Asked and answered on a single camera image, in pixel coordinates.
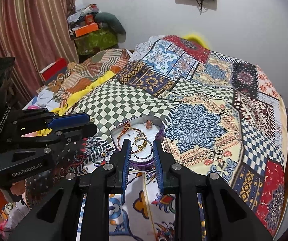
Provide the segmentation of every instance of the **red striped curtain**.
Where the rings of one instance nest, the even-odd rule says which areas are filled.
[[[39,71],[58,58],[78,62],[66,0],[0,0],[0,57],[14,56],[13,82],[27,103],[42,86]]]

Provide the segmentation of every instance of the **metal bolt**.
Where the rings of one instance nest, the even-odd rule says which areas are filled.
[[[45,153],[45,154],[49,153],[50,151],[51,151],[50,148],[44,148],[44,153]]]
[[[218,179],[219,177],[220,177],[220,176],[218,175],[218,173],[215,173],[215,172],[210,173],[210,178],[211,178],[211,179],[216,180],[216,179]]]
[[[182,168],[182,165],[181,165],[181,164],[178,164],[178,163],[174,163],[174,164],[172,165],[172,168],[173,168],[174,170],[180,170],[180,169]]]
[[[71,180],[75,178],[75,173],[69,172],[65,176],[66,179]]]
[[[113,165],[110,164],[110,163],[107,163],[107,164],[104,165],[104,169],[105,170],[111,170],[112,168],[113,168]]]

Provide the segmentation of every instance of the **checkered pattern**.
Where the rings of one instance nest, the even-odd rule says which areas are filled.
[[[283,155],[274,142],[264,137],[257,129],[250,126],[246,121],[241,121],[244,157],[243,162],[249,165],[260,175],[264,175],[266,161],[271,159],[283,166]]]
[[[210,98],[226,100],[230,104],[233,103],[234,90],[232,88],[223,88],[220,86],[210,86],[206,84],[199,84],[194,81],[186,81],[180,78],[171,93],[177,95],[206,95]]]
[[[143,89],[122,85],[113,79],[80,100],[74,113],[85,112],[94,118],[98,135],[109,144],[111,130],[121,122],[142,115],[164,120],[177,106],[176,102],[155,98]]]
[[[216,51],[212,51],[211,52],[211,56],[214,56],[222,61],[225,61],[225,62],[241,62],[241,63],[247,63],[247,61],[243,61],[241,59],[238,59],[238,58],[235,58],[235,57],[230,57],[230,56],[227,56],[225,54],[222,54],[222,53],[218,53]]]

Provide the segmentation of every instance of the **silver ring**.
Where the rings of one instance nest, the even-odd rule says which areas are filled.
[[[138,156],[136,156],[135,154],[134,154],[134,152],[133,152],[133,146],[134,146],[134,144],[136,143],[136,142],[138,142],[138,141],[146,141],[150,146],[151,146],[151,153],[148,155],[148,156],[146,156],[145,158],[140,158],[140,157],[138,157]],[[134,157],[136,157],[136,158],[138,158],[138,159],[147,159],[151,154],[153,153],[153,146],[152,146],[152,144],[147,140],[147,139],[145,139],[145,138],[139,138],[139,139],[137,139],[137,140],[135,140],[134,142],[133,142],[133,144],[132,144],[132,154],[134,155]]]

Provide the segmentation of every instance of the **wall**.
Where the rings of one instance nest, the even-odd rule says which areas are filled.
[[[199,33],[212,50],[258,64],[288,107],[288,0],[216,0],[200,14],[195,0],[82,0],[116,15],[126,29],[120,47],[152,35]]]

